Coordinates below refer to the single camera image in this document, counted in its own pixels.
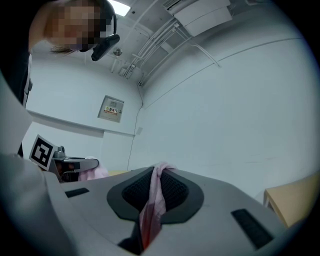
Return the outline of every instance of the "white wall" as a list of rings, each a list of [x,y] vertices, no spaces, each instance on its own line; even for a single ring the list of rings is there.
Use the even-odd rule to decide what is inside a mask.
[[[126,170],[142,101],[135,83],[71,57],[32,55],[27,110],[34,122],[22,146],[28,158],[37,134],[67,156],[94,156],[108,170]],[[105,95],[124,101],[120,123],[98,118]]]
[[[221,68],[186,46],[147,82],[129,168],[167,161],[261,202],[320,167],[319,70],[279,13],[236,18],[198,38]]]

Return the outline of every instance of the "air conditioner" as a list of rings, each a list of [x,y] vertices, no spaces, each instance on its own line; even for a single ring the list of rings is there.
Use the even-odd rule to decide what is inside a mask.
[[[193,37],[232,20],[229,0],[167,0],[162,7]]]

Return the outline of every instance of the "pink towel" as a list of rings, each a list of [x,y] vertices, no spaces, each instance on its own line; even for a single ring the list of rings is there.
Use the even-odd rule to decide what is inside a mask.
[[[87,156],[85,159],[97,159],[93,156]],[[95,180],[100,178],[108,177],[108,170],[104,168],[102,163],[99,161],[99,165],[96,168],[85,170],[79,173],[78,182]]]
[[[161,190],[161,174],[164,169],[176,167],[166,162],[154,166],[149,191],[149,200],[139,215],[143,248],[146,249],[161,230],[161,216],[166,213],[166,202]]]

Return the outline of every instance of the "ceiling light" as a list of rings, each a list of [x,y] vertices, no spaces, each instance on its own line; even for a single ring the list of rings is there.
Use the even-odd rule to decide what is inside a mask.
[[[114,12],[118,15],[121,16],[126,16],[127,13],[130,11],[131,7],[128,5],[125,5],[121,2],[117,2],[114,0],[108,0],[110,2],[110,4],[112,4],[113,8],[114,8]]]

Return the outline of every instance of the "headset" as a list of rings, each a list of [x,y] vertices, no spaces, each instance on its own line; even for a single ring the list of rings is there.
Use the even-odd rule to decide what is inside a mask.
[[[95,0],[100,5],[100,31],[106,30],[107,21],[108,25],[111,24],[113,18],[113,34],[101,39],[98,43],[85,44],[80,52],[85,53],[93,48],[93,54],[91,59],[96,62],[100,60],[106,53],[120,40],[120,36],[117,34],[117,16],[114,7],[108,0]]]

